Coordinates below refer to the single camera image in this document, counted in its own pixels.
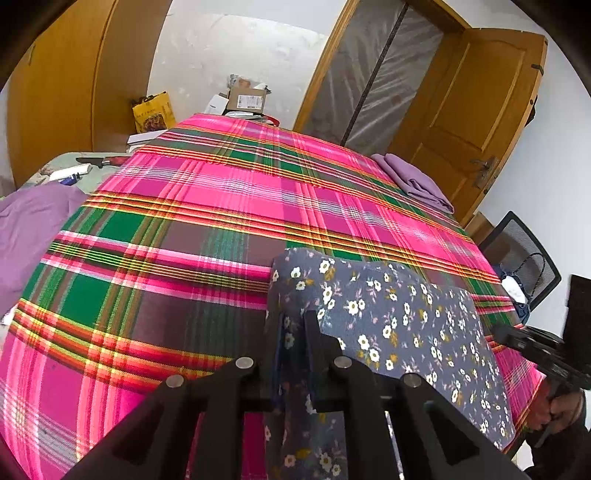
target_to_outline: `plastic sheet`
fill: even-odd
[[[361,0],[331,62],[303,133],[339,144],[386,40],[400,0]]]
[[[421,85],[443,32],[409,8],[378,70],[345,146],[383,154]]]

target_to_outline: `white cloth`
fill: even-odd
[[[525,293],[523,293],[523,290],[521,290],[519,284],[513,277],[507,276],[503,278],[501,285],[503,285],[507,295],[509,295],[513,300],[518,303],[527,303]]]

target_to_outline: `metal screw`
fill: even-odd
[[[338,356],[335,358],[335,366],[338,368],[349,368],[353,361],[348,356]]]
[[[166,379],[166,384],[170,388],[177,388],[183,385],[184,378],[182,375],[171,375]]]
[[[242,356],[236,360],[236,366],[242,370],[246,370],[247,368],[252,367],[254,364],[255,361],[249,356]]]
[[[404,383],[411,388],[417,388],[422,383],[422,380],[417,374],[406,374],[404,375]]]

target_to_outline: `door handle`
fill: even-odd
[[[478,158],[473,158],[472,160],[470,160],[470,163],[474,163],[476,165],[480,165],[480,169],[481,170],[490,170],[491,167],[494,165],[496,158],[495,157],[491,157],[488,159],[488,161],[482,161]]]
[[[491,170],[494,168],[495,165],[497,165],[498,159],[493,155],[487,161],[482,161],[480,159],[475,158],[473,160],[470,160],[470,163],[480,166],[479,173],[478,175],[476,175],[476,178],[474,179],[473,186],[477,189],[482,190],[486,186],[486,180]]]

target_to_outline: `wooden door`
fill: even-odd
[[[388,151],[429,175],[465,225],[509,157],[546,56],[542,35],[446,34]]]

